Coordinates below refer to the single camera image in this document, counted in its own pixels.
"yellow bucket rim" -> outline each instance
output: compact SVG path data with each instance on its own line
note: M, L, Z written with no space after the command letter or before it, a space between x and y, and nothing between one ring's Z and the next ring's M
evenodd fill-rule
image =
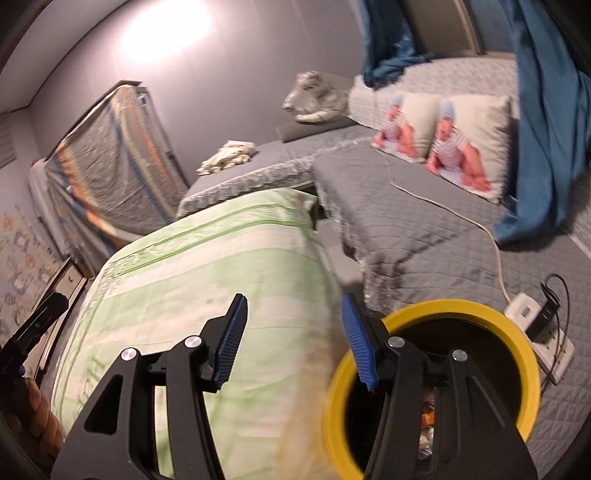
M439 318L465 320L484 327L495 334L508 347L515 358L521 379L521 405L517 429L526 442L534 428L540 408L540 370L524 333L512 321L496 310L469 300L430 300L404 307L384 318L390 333L421 322ZM357 377L357 368L351 350L341 360L330 383L322 419L324 446L330 462L342 480L363 480L347 444L345 409L343 401L349 395Z

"baby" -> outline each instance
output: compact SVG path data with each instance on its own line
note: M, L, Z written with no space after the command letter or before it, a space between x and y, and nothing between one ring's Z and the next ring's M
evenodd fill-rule
M435 132L435 141L427 160L427 170L441 176L441 169L450 173L461 173L462 185L480 192L491 189L486 179L480 152L466 138L464 132L453 123L456 109L449 100L441 106L439 122Z
M414 128L401 111L402 94L397 94L390 103L388 119L374 137L372 145L385 151L398 151L410 158L418 158L414 146Z

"white cable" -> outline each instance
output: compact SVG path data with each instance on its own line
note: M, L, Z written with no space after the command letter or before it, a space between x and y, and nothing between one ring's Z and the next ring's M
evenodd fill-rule
M507 301L507 304L510 304L511 303L511 298L509 297L509 294L507 293L507 289L505 288L505 282L503 281L503 263L502 263L502 260L501 260L501 250L499 249L499 246L496 244L496 240L495 240L495 237L492 235L492 232L488 228L486 228L484 225L482 225L482 224L480 224L478 222L475 222L474 220L471 220L468 217L463 216L461 213L458 213L455 210L453 210L453 209L451 209L449 207L446 207L445 205L442 205L441 203L435 202L435 200L431 200L431 199L428 199L428 198L425 198L425 197L421 197L420 195L417 195L417 194L415 194L413 192L410 192L409 190L401 187L400 185L396 185L394 183L394 178L392 176L392 171L390 169L390 164L389 164L389 162L388 162L388 160L386 158L386 154L383 153L380 150L377 150L377 149L376 149L376 151L380 155L382 155L384 157L384 161L386 163L386 168L388 169L388 178L390 180L390 185L392 185L393 187L396 187L398 190L400 190L400 191L402 191L404 193L409 194L412 197L415 197L418 200L422 200L424 202L430 203L431 205L435 205L436 207L439 207L439 208L442 208L444 210L447 210L449 213L453 213L454 215L456 215L457 217L461 218L462 220L465 220L465 221L471 223L472 225L477 226L478 228L484 230L488 234L488 236L491 237L492 245L495 248L495 254L496 254L496 270L497 270L497 276L499 277L499 285L501 286L501 291L503 292L503 296L505 297L505 300Z

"power strip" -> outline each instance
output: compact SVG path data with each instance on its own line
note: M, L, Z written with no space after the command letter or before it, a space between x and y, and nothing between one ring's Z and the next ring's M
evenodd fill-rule
M515 323L525 335L525 331L535 320L541 309L540 305L538 305L534 299L528 297L525 293L520 293L505 309L505 316L513 321L513 323ZM574 355L574 345L568 338L566 338L562 351L558 352L558 361L556 362L554 371L550 372L554 363L556 347L557 345L562 345L563 339L564 332L562 329L557 328L554 323L549 325L545 331L542 331L535 339L535 342L528 338L540 367L542 367L542 370L544 370L545 374L548 375L550 381L554 385L557 385L563 377L564 372L568 368Z

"striped shirt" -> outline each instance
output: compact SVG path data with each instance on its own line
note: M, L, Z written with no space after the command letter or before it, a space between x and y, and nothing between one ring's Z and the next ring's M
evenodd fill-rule
M382 132L386 135L386 139L391 142L397 142L400 137L400 127L407 123L406 117L402 112L399 112L396 118L388 120L382 127Z
M446 170L454 170L462 162L462 149L468 143L468 139L462 130L452 127L452 132L447 140L435 139L433 151L437 154L439 162Z

